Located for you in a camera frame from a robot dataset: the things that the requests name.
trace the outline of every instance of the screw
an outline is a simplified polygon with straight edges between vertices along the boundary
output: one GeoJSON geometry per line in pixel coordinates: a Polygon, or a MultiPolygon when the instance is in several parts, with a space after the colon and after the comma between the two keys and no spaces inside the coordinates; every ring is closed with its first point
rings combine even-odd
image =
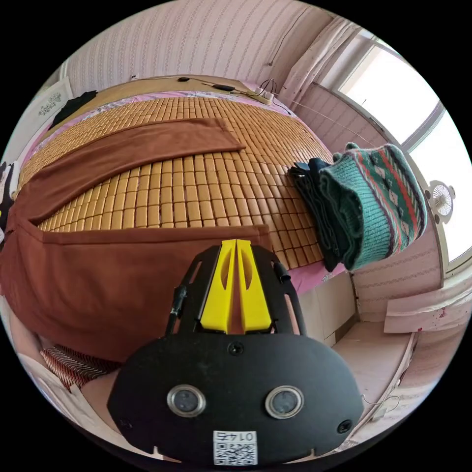
{"type": "Polygon", "coordinates": [[[244,352],[244,346],[239,341],[235,341],[228,346],[231,355],[240,355],[244,352]]]}
{"type": "Polygon", "coordinates": [[[353,422],[350,419],[345,419],[342,423],[338,426],[338,433],[344,434],[347,433],[353,425],[353,422]]]}
{"type": "Polygon", "coordinates": [[[127,420],[127,419],[121,419],[119,420],[119,425],[123,429],[133,429],[133,425],[127,420]]]}

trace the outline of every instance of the wall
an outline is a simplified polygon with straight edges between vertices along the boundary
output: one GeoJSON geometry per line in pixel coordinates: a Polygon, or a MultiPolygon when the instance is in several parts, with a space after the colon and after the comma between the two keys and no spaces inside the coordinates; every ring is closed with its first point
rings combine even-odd
{"type": "Polygon", "coordinates": [[[343,151],[349,141],[361,148],[374,148],[386,143],[386,139],[358,111],[319,85],[311,84],[300,103],[303,106],[295,107],[295,113],[330,152],[343,151]]]}
{"type": "Polygon", "coordinates": [[[294,0],[177,0],[108,28],[69,58],[66,74],[74,96],[135,74],[206,74],[256,83],[273,77],[281,87],[331,19],[294,0]]]}
{"type": "Polygon", "coordinates": [[[353,273],[362,321],[384,321],[391,298],[417,295],[441,286],[440,254],[433,223],[405,251],[353,273]]]}
{"type": "Polygon", "coordinates": [[[7,164],[24,158],[28,145],[34,142],[37,132],[52,121],[57,112],[72,98],[69,81],[56,82],[37,95],[19,119],[6,146],[1,161],[7,164]]]}

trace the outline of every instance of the window frame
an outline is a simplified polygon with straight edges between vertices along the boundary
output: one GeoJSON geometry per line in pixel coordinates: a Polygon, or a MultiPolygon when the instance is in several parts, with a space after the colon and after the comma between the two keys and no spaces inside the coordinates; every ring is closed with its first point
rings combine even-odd
{"type": "MultiPolygon", "coordinates": [[[[411,158],[410,152],[413,149],[415,149],[415,147],[418,146],[431,133],[431,131],[433,131],[436,125],[440,122],[441,118],[444,116],[446,109],[444,105],[440,101],[438,101],[433,111],[424,120],[424,122],[408,138],[406,138],[404,142],[402,143],[398,142],[393,137],[393,135],[386,129],[386,127],[383,126],[382,123],[379,122],[379,120],[376,117],[372,116],[361,105],[359,105],[357,102],[354,102],[348,96],[343,94],[340,91],[340,89],[347,82],[347,80],[349,80],[349,78],[351,78],[352,75],[356,73],[358,68],[362,67],[362,63],[364,62],[366,56],[374,48],[383,49],[384,51],[387,51],[388,53],[402,60],[404,63],[408,64],[410,67],[412,66],[400,54],[398,54],[398,52],[388,47],[387,45],[378,42],[379,38],[377,36],[374,36],[372,33],[366,30],[362,30],[359,33],[358,37],[362,39],[361,45],[352,54],[352,58],[350,58],[347,61],[346,66],[343,67],[342,70],[340,70],[336,79],[333,81],[331,87],[328,87],[328,90],[332,94],[340,98],[341,100],[348,103],[360,115],[366,118],[372,124],[372,126],[381,135],[385,137],[385,139],[388,142],[395,144],[397,147],[403,150],[406,160],[411,166],[414,175],[418,179],[418,183],[420,184],[420,186],[422,187],[424,191],[429,188],[429,183],[426,182],[418,166],[415,164],[415,162],[411,158]]],[[[429,206],[429,202],[428,202],[428,213],[429,213],[429,217],[433,221],[433,227],[435,228],[434,231],[435,231],[436,241],[437,241],[439,252],[440,252],[440,263],[441,263],[443,279],[446,279],[472,265],[472,246],[458,258],[452,261],[449,261],[449,256],[448,256],[448,251],[447,251],[447,241],[446,241],[446,237],[444,233],[443,223],[436,224],[434,222],[433,214],[429,206]]]]}

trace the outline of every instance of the window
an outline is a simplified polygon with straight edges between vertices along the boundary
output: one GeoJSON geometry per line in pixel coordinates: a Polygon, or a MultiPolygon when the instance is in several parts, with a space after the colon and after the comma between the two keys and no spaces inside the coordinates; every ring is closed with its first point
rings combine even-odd
{"type": "Polygon", "coordinates": [[[472,247],[472,164],[448,112],[410,156],[428,183],[436,179],[454,187],[452,217],[443,225],[452,262],[472,247]]]}
{"type": "Polygon", "coordinates": [[[339,91],[365,109],[402,143],[439,102],[406,62],[374,46],[339,91]]]}
{"type": "Polygon", "coordinates": [[[371,120],[385,138],[400,146],[426,183],[452,185],[456,194],[448,224],[438,226],[447,247],[446,273],[472,258],[472,164],[454,122],[428,83],[384,41],[364,31],[344,58],[332,92],[371,120]]]}

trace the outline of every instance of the wall fan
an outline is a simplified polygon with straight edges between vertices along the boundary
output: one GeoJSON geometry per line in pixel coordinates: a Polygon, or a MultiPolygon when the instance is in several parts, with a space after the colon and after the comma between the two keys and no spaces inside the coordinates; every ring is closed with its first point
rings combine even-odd
{"type": "Polygon", "coordinates": [[[439,180],[432,180],[429,185],[429,189],[426,189],[424,194],[429,200],[434,221],[437,225],[447,224],[452,216],[454,208],[452,201],[456,198],[456,192],[452,185],[447,186],[439,180]]]}

